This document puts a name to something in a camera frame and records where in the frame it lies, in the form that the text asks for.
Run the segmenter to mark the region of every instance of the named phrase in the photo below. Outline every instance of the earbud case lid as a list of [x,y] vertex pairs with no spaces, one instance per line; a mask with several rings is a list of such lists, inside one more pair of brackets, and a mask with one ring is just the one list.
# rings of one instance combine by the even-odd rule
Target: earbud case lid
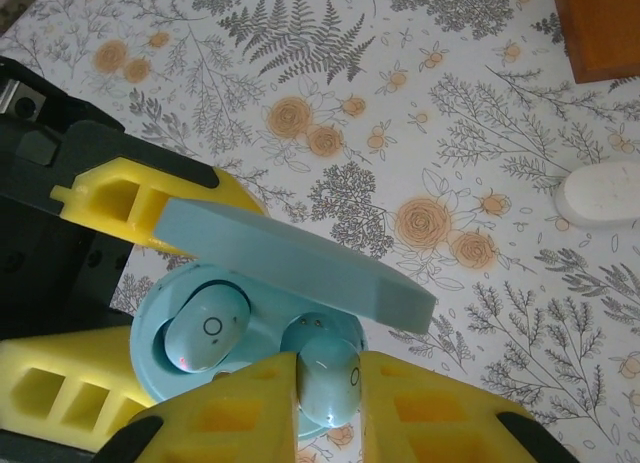
[[286,223],[171,198],[154,236],[206,263],[337,310],[426,333],[436,298],[389,266]]

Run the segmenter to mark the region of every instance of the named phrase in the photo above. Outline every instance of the white remote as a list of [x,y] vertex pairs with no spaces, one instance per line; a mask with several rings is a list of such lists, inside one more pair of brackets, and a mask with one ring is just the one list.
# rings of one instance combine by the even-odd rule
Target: white remote
[[560,215],[576,226],[622,225],[640,218],[640,163],[598,163],[571,173],[555,195]]

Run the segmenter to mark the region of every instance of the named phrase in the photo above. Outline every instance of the botanical print fabric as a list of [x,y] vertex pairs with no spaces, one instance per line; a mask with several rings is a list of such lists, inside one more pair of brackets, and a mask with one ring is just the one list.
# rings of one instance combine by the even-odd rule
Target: botanical print fabric
[[[38,0],[0,52],[439,298],[427,335],[364,321],[372,349],[522,403],[580,461],[638,463],[640,228],[575,228],[552,194],[640,158],[640,81],[576,86],[555,11]],[[185,261],[136,248],[113,304]],[[357,420],[299,461],[360,461]]]

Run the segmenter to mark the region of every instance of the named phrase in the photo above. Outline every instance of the table surface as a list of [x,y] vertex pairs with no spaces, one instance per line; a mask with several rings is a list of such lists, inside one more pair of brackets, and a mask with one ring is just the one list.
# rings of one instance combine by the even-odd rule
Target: table surface
[[[428,335],[364,321],[372,349],[524,403],[583,462],[637,463],[640,228],[575,228],[551,193],[640,159],[640,80],[574,85],[554,11],[38,0],[0,53],[437,295]],[[136,248],[113,304],[135,311],[181,263]],[[302,442],[299,461],[355,463],[359,432]]]

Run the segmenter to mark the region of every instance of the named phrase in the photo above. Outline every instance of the wooden block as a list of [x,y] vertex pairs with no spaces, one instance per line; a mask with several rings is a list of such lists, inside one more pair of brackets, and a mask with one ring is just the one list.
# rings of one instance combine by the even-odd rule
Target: wooden block
[[640,75],[640,0],[556,0],[576,83]]

